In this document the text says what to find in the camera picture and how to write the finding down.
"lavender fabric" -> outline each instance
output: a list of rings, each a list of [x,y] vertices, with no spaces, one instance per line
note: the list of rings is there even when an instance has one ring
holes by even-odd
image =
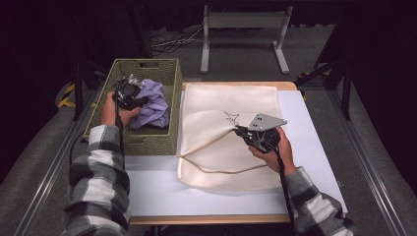
[[[169,124],[169,107],[165,101],[163,85],[150,79],[144,79],[143,84],[136,98],[147,97],[149,101],[142,107],[141,113],[130,120],[130,128],[139,129],[145,124],[166,127]]]

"hand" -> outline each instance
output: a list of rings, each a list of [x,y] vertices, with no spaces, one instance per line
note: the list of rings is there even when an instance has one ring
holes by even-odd
[[[106,100],[101,108],[101,125],[116,125],[116,104],[113,101],[114,91],[107,93]],[[130,119],[141,112],[141,107],[135,107],[133,110],[125,110],[119,107],[119,115],[123,127],[129,123]]]
[[[291,143],[286,138],[285,133],[281,127],[276,127],[276,130],[278,131],[280,137],[278,149],[279,155],[281,156],[282,162],[285,166],[284,175],[288,176],[297,169],[292,159]],[[268,153],[263,154],[258,149],[252,146],[249,146],[249,151],[252,153],[253,156],[264,160],[269,168],[276,172],[279,172],[278,159],[274,151],[270,151]]]

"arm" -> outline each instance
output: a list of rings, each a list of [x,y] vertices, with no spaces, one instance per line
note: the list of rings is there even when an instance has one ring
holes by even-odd
[[[304,168],[294,165],[291,143],[280,127],[277,131],[280,136],[278,149],[285,165],[284,175],[294,209],[295,232],[300,235],[355,235],[353,222],[342,217],[340,202],[319,192]],[[279,165],[273,151],[262,154],[254,147],[249,147],[249,151],[278,172]]]
[[[103,104],[101,124],[90,131],[87,153],[70,167],[67,224],[63,235],[125,235],[129,227],[129,176],[122,168],[119,128],[112,93]],[[140,109],[120,111],[124,124]]]

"wicker basket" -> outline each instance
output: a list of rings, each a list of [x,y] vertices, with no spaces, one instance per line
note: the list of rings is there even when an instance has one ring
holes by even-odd
[[[106,94],[114,90],[116,80],[133,74],[138,80],[151,79],[162,83],[165,100],[170,106],[170,121],[166,128],[145,125],[139,130],[126,128],[123,132],[127,155],[171,155],[176,153],[181,100],[182,75],[178,59],[116,59],[103,86],[97,106],[87,125],[84,137],[89,138],[92,127],[100,125],[101,105]]]

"beige fabric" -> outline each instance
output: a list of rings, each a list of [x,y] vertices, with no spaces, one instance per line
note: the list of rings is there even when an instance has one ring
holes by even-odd
[[[248,126],[256,113],[280,117],[276,88],[187,85],[178,178],[221,191],[279,188],[279,176],[233,132],[237,124]]]

